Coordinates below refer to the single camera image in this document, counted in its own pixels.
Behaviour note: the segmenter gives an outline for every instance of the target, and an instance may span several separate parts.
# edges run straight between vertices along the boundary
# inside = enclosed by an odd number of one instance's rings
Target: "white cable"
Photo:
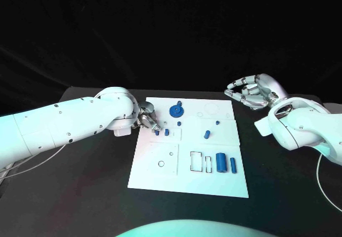
[[[24,173],[26,171],[34,169],[40,164],[43,164],[43,163],[59,153],[59,151],[63,149],[65,146],[66,146],[66,145],[63,145],[63,146],[60,147],[60,149],[56,151],[56,153],[55,153],[42,163],[39,163],[36,166],[33,166],[32,168],[26,169],[24,171],[21,171],[21,172],[19,172],[19,173],[16,173],[16,174],[11,174],[10,176],[6,176],[6,177],[0,178],[0,180],[1,180],[1,179],[6,179],[6,178],[8,178],[8,177],[13,177],[13,176],[16,176],[17,174],[21,174],[21,173]]]
[[[36,155],[30,156],[21,163],[19,163],[17,165],[14,165],[11,168],[4,169],[0,171],[0,173],[10,171],[11,169],[14,169],[16,167],[19,167],[24,162],[27,162]]]
[[[317,169],[316,169],[316,177],[317,177],[317,183],[319,183],[319,164],[320,164],[320,159],[322,159],[322,154],[319,156],[319,162],[317,162]],[[322,189],[322,186],[320,186],[320,183],[319,183],[319,188],[320,188],[320,191],[326,197],[326,200],[329,201],[329,203],[333,205],[333,207],[342,212],[342,210],[337,208],[337,206],[333,204],[333,202],[330,201],[330,199],[327,198],[326,194],[324,194],[324,191]]]

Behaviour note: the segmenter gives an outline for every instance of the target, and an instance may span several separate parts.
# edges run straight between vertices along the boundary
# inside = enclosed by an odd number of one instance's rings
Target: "black table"
[[[94,96],[101,89],[71,87],[60,101]],[[146,97],[229,98],[223,93],[130,90]],[[304,96],[319,102],[314,96]],[[342,213],[327,203],[316,183],[319,152],[287,151],[273,136],[261,137],[251,111],[232,101],[249,198],[128,189],[138,129],[124,137],[105,130],[65,146],[33,171],[14,176],[0,199],[0,236],[105,236],[153,222],[199,219],[226,222],[278,236],[342,235]],[[42,153],[19,172],[56,151]],[[342,167],[322,159],[320,182],[342,206]]]

